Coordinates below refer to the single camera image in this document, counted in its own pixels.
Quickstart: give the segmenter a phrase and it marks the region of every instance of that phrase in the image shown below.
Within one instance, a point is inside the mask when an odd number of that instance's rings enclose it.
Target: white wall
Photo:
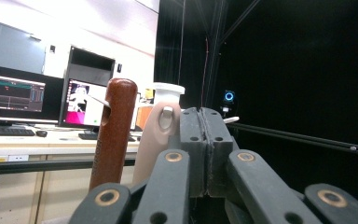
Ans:
[[[70,47],[75,46],[113,58],[117,64],[121,63],[121,73],[118,73],[115,69],[114,77],[125,77],[133,80],[142,95],[153,82],[153,55],[123,46],[74,27],[65,21],[58,21],[48,15],[13,4],[7,0],[0,0],[0,22],[34,34],[46,43],[45,75],[63,77],[68,64]],[[49,52],[50,45],[56,47],[55,53]]]

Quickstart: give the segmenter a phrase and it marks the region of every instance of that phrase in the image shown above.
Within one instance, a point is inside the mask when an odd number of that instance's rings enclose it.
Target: computer monitor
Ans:
[[[58,124],[63,78],[0,67],[0,125]]]
[[[62,107],[60,126],[88,129],[98,132],[103,114],[103,104],[93,99],[104,99],[106,87],[86,81],[69,78],[66,86],[66,98]],[[137,107],[132,114],[131,130],[135,130]]]

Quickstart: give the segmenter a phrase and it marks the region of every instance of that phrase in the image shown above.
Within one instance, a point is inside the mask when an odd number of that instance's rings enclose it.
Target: computer mouse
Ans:
[[[46,137],[48,136],[48,132],[46,131],[36,131],[36,136],[39,136],[39,137]]]

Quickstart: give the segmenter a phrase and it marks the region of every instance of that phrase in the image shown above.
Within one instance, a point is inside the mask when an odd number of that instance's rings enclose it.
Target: brown wooden handle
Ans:
[[[120,182],[137,91],[136,84],[126,78],[112,78],[108,82],[105,100],[110,108],[103,107],[89,190],[104,183]]]

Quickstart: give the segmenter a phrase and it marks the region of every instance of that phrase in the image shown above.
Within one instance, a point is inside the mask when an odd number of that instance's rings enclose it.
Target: black pole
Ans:
[[[41,171],[60,171],[89,169],[92,167],[93,160],[73,160],[73,161],[6,161],[0,162],[0,175],[41,172]],[[126,159],[124,166],[133,166],[135,159]]]
[[[323,139],[313,136],[307,136],[298,133],[287,133],[283,131],[260,128],[256,126],[239,124],[239,123],[229,123],[227,126],[228,128],[238,129],[249,133],[259,133],[272,137],[278,137],[282,139],[296,141],[304,144],[310,144],[319,147],[328,147],[328,148],[343,150],[351,153],[358,153],[358,145],[356,144],[343,143],[343,142],[338,142],[338,141],[333,141],[333,140]]]

